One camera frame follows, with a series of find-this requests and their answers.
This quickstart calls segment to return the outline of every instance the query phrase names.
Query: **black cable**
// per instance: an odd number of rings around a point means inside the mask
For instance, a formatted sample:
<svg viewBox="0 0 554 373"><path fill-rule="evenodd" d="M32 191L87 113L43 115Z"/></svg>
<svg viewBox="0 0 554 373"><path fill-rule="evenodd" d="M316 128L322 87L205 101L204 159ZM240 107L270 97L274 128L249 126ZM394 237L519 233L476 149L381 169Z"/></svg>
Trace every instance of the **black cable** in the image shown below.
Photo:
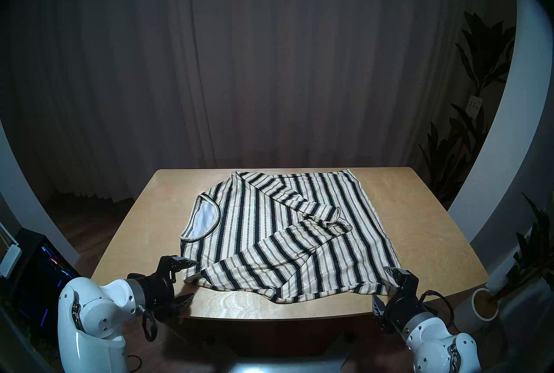
<svg viewBox="0 0 554 373"><path fill-rule="evenodd" d="M454 324L454 309L452 309L452 306L450 305L450 303L448 303L448 300L446 300L442 294L432 290L432 289L428 289L427 291L425 291L421 297L419 298L419 305L421 306L423 304L423 301L425 300L425 297L427 296L437 296L437 297L440 297L444 303L446 303L446 306L448 306L448 309L450 309L450 322L446 325L446 328L449 328L451 327L453 324Z"/></svg>
<svg viewBox="0 0 554 373"><path fill-rule="evenodd" d="M138 369L140 369L142 367L142 360L140 359L140 357L138 355L128 355L127 358L129 357L135 357L135 358L138 358L138 367L135 369L135 370L131 370L129 373L134 373L135 371L137 371Z"/></svg>
<svg viewBox="0 0 554 373"><path fill-rule="evenodd" d="M150 320L150 333L148 333L148 330L146 329L146 318ZM156 324L156 320L154 319L152 312L149 310L144 311L142 314L142 329L144 330L144 337L148 341L154 341L156 336L158 336L158 326Z"/></svg>

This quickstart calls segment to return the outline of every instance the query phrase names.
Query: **plant pot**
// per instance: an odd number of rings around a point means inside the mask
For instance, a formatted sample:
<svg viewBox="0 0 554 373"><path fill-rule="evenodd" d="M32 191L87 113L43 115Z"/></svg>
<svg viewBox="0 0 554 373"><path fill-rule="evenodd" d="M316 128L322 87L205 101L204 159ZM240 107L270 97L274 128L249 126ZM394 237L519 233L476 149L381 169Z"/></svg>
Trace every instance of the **plant pot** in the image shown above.
<svg viewBox="0 0 554 373"><path fill-rule="evenodd" d="M475 308L475 296L481 291L486 291L490 294L488 289L478 288L454 310L454 325L461 333L471 334L486 326L498 315L498 303L496 304L496 311L493 311L494 315L491 315L491 312L484 314L484 312L481 311L479 313L479 303L478 308Z"/></svg>

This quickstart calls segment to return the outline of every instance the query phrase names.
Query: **white pillar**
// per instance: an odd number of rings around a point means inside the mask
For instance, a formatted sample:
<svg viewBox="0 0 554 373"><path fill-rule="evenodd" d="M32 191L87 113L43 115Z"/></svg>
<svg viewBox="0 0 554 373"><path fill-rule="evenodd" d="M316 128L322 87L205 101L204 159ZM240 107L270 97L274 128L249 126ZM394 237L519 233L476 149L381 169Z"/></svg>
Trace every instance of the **white pillar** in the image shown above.
<svg viewBox="0 0 554 373"><path fill-rule="evenodd" d="M25 180L0 122L0 193L22 227L44 234L73 266L80 254L52 222Z"/></svg>
<svg viewBox="0 0 554 373"><path fill-rule="evenodd" d="M551 69L550 19L537 0L517 0L516 39L504 94L481 153L448 210L470 242L491 217L527 154Z"/></svg>

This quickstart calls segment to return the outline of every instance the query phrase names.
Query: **potted plant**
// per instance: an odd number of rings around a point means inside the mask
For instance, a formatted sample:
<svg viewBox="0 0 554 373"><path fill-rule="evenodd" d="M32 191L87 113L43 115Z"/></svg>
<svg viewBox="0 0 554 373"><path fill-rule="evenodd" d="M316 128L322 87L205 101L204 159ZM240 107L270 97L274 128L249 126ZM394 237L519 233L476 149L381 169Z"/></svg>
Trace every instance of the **potted plant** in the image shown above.
<svg viewBox="0 0 554 373"><path fill-rule="evenodd" d="M516 263L506 275L507 283L496 294L486 288L478 288L456 307L454 324L463 333L471 334L487 325L498 315L500 300L541 277L554 291L554 246L550 241L550 220L545 210L539 211L531 199L525 194L523 196L536 218L531 234L527 239L516 233L520 248L514 254Z"/></svg>
<svg viewBox="0 0 554 373"><path fill-rule="evenodd" d="M503 21L487 26L481 17L467 11L464 11L464 17L470 31L461 31L468 43L469 57L460 44L455 45L461 63L475 86L474 95L479 97L483 89L493 82L506 84L502 77L510 69L516 28L503 29ZM458 115L449 118L451 127L448 136L439 140L436 126L431 121L431 131L427 134L428 152L419 146L429 171L427 186L445 208L458 194L488 134L483 107L474 124L462 108L454 103L451 105Z"/></svg>

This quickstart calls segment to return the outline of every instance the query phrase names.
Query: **striped shirt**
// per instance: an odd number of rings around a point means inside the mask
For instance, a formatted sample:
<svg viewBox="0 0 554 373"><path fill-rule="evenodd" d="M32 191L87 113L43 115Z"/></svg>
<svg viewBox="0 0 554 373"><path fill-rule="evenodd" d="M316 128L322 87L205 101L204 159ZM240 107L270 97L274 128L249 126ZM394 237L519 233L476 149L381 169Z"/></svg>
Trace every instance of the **striped shirt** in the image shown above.
<svg viewBox="0 0 554 373"><path fill-rule="evenodd" d="M183 279L251 291L275 303L353 292L394 294L383 270L400 267L390 239L350 170L265 175L234 171L197 196L181 233Z"/></svg>

